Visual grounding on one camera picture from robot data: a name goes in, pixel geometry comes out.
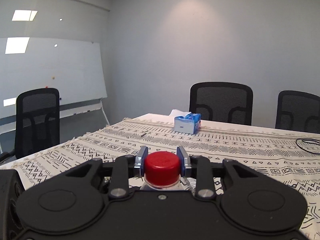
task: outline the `whiteboard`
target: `whiteboard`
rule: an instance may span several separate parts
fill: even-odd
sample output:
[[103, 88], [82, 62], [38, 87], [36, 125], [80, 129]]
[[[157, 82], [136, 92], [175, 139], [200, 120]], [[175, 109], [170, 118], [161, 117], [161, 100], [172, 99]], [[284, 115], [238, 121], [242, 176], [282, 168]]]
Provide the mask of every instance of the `whiteboard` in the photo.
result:
[[3, 100], [46, 86], [59, 90], [61, 105], [107, 97], [99, 43], [30, 38], [19, 54], [5, 54], [6, 44], [0, 38], [0, 118], [16, 114]]

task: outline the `table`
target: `table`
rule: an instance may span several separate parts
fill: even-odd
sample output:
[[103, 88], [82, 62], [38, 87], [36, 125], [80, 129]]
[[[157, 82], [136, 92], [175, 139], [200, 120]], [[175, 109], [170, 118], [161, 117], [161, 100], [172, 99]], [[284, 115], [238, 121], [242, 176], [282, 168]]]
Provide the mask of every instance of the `table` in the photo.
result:
[[[206, 156], [212, 162], [235, 159], [298, 190], [308, 201], [301, 231], [310, 239], [320, 240], [320, 155], [303, 151], [295, 143], [296, 138], [320, 139], [319, 134], [205, 120], [195, 135], [175, 132], [172, 127], [171, 116], [146, 114], [124, 119], [0, 169], [16, 169], [24, 187], [29, 188], [92, 158], [111, 162], [121, 155], [137, 154], [143, 145], [148, 146], [150, 153], [160, 150], [175, 153], [177, 146], [183, 146], [188, 154]], [[220, 180], [214, 181], [217, 193], [223, 193]], [[141, 178], [129, 182], [131, 186], [142, 183]], [[184, 183], [185, 188], [193, 186], [192, 180]]]

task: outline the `red bottle cap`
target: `red bottle cap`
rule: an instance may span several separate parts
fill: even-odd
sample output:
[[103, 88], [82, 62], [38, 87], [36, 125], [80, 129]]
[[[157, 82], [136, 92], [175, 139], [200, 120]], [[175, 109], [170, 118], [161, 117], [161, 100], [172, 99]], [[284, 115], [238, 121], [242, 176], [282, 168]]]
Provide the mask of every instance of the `red bottle cap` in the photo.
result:
[[145, 180], [153, 186], [170, 186], [180, 179], [180, 160], [171, 152], [154, 152], [144, 160]]

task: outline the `ceiling light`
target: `ceiling light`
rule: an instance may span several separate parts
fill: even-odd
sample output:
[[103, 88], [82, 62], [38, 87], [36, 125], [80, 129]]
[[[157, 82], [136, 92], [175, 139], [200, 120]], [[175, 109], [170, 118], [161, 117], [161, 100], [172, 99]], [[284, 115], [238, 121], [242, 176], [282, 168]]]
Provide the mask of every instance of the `ceiling light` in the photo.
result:
[[33, 21], [33, 19], [35, 18], [36, 14], [37, 14], [38, 11], [31, 11], [31, 15], [30, 15], [30, 22]]
[[9, 98], [9, 99], [5, 99], [3, 100], [3, 106], [12, 106], [16, 104], [16, 100], [17, 98]]
[[30, 37], [15, 37], [7, 39], [6, 54], [25, 53]]
[[12, 20], [13, 21], [33, 21], [38, 11], [30, 10], [15, 10]]

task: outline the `chair backrest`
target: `chair backrest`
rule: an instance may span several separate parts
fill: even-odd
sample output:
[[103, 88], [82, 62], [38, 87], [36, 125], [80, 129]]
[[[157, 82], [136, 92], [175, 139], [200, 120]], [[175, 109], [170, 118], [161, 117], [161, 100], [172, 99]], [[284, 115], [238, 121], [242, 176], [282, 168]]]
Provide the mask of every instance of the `chair backrest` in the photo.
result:
[[41, 88], [20, 94], [16, 101], [17, 159], [60, 143], [59, 91]]
[[285, 90], [278, 96], [276, 128], [300, 132], [319, 133], [320, 97]]
[[250, 87], [228, 82], [203, 82], [190, 90], [189, 111], [201, 119], [251, 125], [253, 93]]

